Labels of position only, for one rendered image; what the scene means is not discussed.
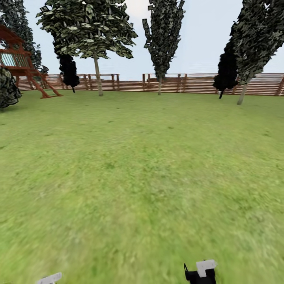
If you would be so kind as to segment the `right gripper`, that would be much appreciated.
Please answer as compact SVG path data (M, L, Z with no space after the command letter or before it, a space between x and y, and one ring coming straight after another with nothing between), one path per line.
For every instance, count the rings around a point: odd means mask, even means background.
M188 271L185 268L185 277L191 284L216 284L213 269L206 269L206 277L200 278L197 271Z

